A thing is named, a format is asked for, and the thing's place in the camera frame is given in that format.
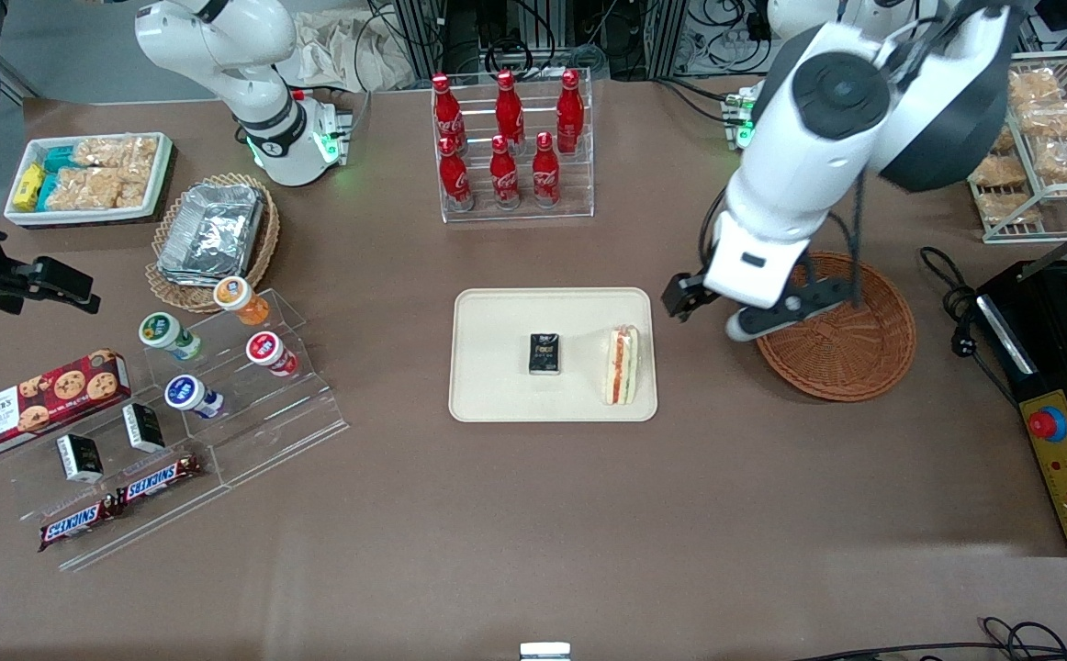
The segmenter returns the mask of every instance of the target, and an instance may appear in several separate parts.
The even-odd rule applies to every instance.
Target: red bottle
[[[497,206],[505,210],[516,209],[522,204],[522,194],[517,191],[517,164],[509,154],[509,142],[504,135],[492,137],[492,192],[497,198]]]
[[[459,110],[457,96],[452,96],[448,76],[437,73],[431,77],[431,88],[436,91],[436,127],[441,138],[451,138],[457,143],[457,152],[462,156],[467,152],[467,137],[464,135],[464,116]]]
[[[537,135],[537,154],[534,155],[534,201],[547,209],[558,204],[558,155],[554,154],[554,137],[550,130]]]
[[[513,72],[500,69],[497,89],[497,130],[508,142],[510,154],[524,154],[525,112],[517,92],[513,92]]]
[[[467,185],[467,168],[457,155],[457,142],[440,139],[440,183],[445,188],[445,205],[450,213],[466,213],[475,204]]]
[[[558,96],[558,152],[574,154],[583,135],[583,97],[578,94],[578,72],[562,74],[562,93]]]

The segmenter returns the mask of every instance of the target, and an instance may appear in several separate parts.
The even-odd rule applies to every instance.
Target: small bottle
[[[170,380],[165,400],[171,409],[192,410],[203,419],[216,418],[223,410],[223,395],[190,374],[180,374]]]
[[[248,340],[248,360],[267,367],[273,376],[293,376],[298,371],[298,355],[281,342],[276,333],[261,330]]]
[[[496,196],[497,206],[505,210],[516,209],[522,204],[522,194],[517,191],[517,164],[509,154],[508,141],[503,135],[492,137],[492,193]]]
[[[510,154],[525,154],[525,112],[513,92],[513,72],[500,69],[497,89],[497,130],[509,143]]]
[[[138,339],[147,347],[170,351],[175,360],[190,360],[198,356],[202,340],[189,328],[181,327],[178,319],[164,312],[156,312],[143,318],[138,327]]]
[[[445,188],[445,200],[451,213],[466,213],[476,204],[467,186],[467,167],[457,155],[457,143],[451,138],[440,139],[440,183]]]
[[[562,196],[558,186],[558,155],[554,154],[554,137],[550,130],[537,135],[537,154],[534,155],[534,201],[547,209],[557,205]]]
[[[574,154],[583,135],[583,97],[578,94],[578,70],[562,74],[562,93],[558,96],[558,152]]]
[[[457,96],[451,93],[448,76],[437,73],[431,77],[431,88],[436,91],[436,101],[432,109],[436,114],[436,129],[441,138],[451,138],[457,154],[467,154],[467,137],[464,135],[464,116],[459,109]]]
[[[228,276],[214,286],[214,304],[236,313],[236,317],[248,326],[260,326],[268,318],[268,301],[253,293],[252,285],[237,276]]]

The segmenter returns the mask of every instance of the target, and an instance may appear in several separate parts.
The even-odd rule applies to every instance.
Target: cookie image
[[[55,383],[51,385],[55,396],[63,400],[70,400],[76,395],[84,391],[84,375],[80,372],[71,371],[61,374]]]
[[[102,364],[109,363],[110,360],[114,359],[114,352],[110,350],[96,350],[90,352],[89,364],[93,367],[101,367]]]
[[[20,383],[20,396],[22,397],[34,397],[39,394],[39,376],[34,377],[34,379],[29,379]]]
[[[117,392],[117,377],[108,372],[93,376],[89,380],[89,398],[103,400],[105,397]]]
[[[20,413],[20,423],[16,429],[20,431],[35,431],[43,429],[48,423],[48,410],[43,406],[29,406]]]

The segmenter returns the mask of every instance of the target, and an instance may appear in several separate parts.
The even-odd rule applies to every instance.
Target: small black box
[[[558,374],[558,334],[530,334],[530,374]]]
[[[60,436],[55,439],[55,448],[60,451],[60,462],[68,481],[93,484],[105,475],[101,456],[93,439],[77,435]]]
[[[122,409],[122,414],[126,418],[126,432],[131,446],[142,452],[159,452],[165,447],[159,414],[154,409],[140,403],[131,403]]]

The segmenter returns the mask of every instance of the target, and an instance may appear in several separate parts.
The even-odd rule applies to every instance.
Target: brown basket
[[[851,259],[811,252],[815,276],[851,277]],[[795,282],[807,279],[795,269]],[[869,400],[902,380],[917,351],[917,327],[897,287],[877,269],[860,264],[864,304],[851,301],[758,339],[761,355],[803,393],[832,402]]]
[[[265,188],[264,184],[260,184],[259,180],[253,179],[253,177],[246,174],[216,174],[207,176],[204,180],[200,180],[200,184],[252,186],[257,191],[265,193],[265,213],[260,216],[260,235],[256,237],[256,245],[253,246],[252,250],[253,261],[248,267],[248,276],[244,277],[254,290],[259,290],[256,285],[260,282],[260,278],[265,277],[265,271],[268,271],[270,261],[273,261],[273,251],[276,250],[276,238],[281,234],[281,215],[276,210],[273,195],[269,193],[268,188]],[[178,200],[173,205],[170,205],[168,213],[162,217],[162,222],[159,223],[159,229],[155,232],[155,241],[150,245],[155,248],[156,258],[157,255],[161,254],[162,247],[168,241],[170,223],[174,222],[174,218],[178,215],[178,208],[181,206],[181,198],[184,195],[186,195],[186,192],[178,195]],[[177,306],[177,309],[200,314],[209,314],[219,312],[220,310],[220,306],[214,304],[213,289],[210,287],[188,287],[188,285],[176,285],[174,282],[169,282],[159,272],[159,265],[157,263],[146,267],[146,280],[150,284],[150,290],[155,293],[156,297],[165,302],[165,304],[172,304],[173,306]]]

